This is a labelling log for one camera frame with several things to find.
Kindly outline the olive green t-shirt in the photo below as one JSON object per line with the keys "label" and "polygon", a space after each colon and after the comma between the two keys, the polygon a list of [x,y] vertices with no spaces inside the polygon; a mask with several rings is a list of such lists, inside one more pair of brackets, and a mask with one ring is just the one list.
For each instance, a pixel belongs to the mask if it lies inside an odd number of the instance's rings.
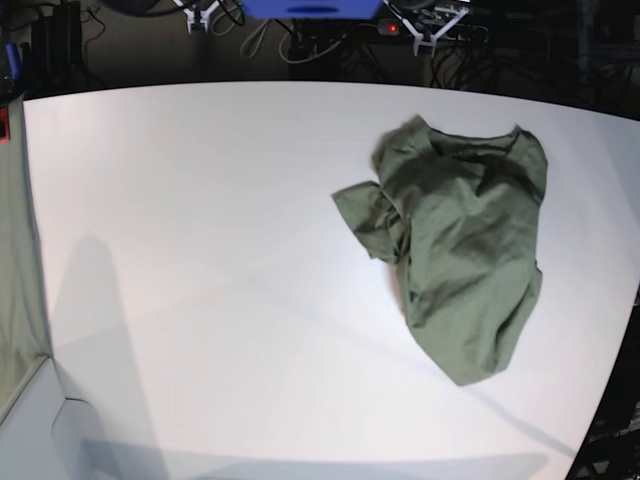
{"label": "olive green t-shirt", "polygon": [[374,180],[333,200],[393,268],[414,341],[459,386],[504,371],[542,288],[542,144],[521,127],[465,137],[417,116],[382,138],[372,167]]}

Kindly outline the black power strip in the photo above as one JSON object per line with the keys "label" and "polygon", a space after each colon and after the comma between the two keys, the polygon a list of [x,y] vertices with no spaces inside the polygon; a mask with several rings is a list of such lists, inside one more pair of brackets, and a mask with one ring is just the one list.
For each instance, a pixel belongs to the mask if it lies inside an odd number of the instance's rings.
{"label": "black power strip", "polygon": [[428,44],[433,41],[470,41],[475,35],[482,37],[488,33],[486,27],[473,25],[468,18],[383,18],[374,25],[382,36],[405,35]]}

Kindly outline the blue box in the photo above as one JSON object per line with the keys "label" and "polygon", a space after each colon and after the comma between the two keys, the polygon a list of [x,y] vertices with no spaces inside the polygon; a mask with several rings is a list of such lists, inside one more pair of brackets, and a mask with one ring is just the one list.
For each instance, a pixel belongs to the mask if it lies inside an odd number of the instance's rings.
{"label": "blue box", "polygon": [[249,15],[258,19],[372,18],[382,0],[242,0]]}

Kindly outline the black case on floor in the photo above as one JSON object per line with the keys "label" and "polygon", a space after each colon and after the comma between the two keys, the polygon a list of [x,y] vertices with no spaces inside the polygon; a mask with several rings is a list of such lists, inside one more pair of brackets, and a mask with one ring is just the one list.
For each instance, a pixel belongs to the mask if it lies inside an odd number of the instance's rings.
{"label": "black case on floor", "polygon": [[31,68],[37,81],[49,81],[81,66],[82,25],[79,1],[55,5],[31,25]]}

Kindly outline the red black clamp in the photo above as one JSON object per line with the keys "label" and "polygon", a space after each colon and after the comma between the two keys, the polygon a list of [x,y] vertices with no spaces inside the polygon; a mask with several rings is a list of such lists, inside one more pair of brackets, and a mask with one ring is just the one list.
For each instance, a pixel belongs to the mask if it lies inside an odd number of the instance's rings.
{"label": "red black clamp", "polygon": [[9,111],[6,106],[0,107],[0,143],[10,141]]}

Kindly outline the grey curtain cloth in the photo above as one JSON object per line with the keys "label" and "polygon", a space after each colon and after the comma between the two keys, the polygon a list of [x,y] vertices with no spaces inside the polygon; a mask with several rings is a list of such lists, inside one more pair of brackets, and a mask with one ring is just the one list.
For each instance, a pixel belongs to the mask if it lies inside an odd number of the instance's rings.
{"label": "grey curtain cloth", "polygon": [[23,100],[7,110],[9,139],[1,144],[2,417],[52,355]]}

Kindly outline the blue handled tool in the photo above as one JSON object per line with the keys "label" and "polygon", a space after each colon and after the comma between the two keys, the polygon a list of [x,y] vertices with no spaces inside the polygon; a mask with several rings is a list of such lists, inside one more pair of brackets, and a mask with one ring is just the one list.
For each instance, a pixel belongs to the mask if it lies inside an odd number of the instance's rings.
{"label": "blue handled tool", "polygon": [[21,54],[19,52],[18,46],[16,43],[9,42],[6,43],[5,53],[9,64],[9,72],[10,78],[12,82],[17,82],[22,79],[23,76],[23,66]]}

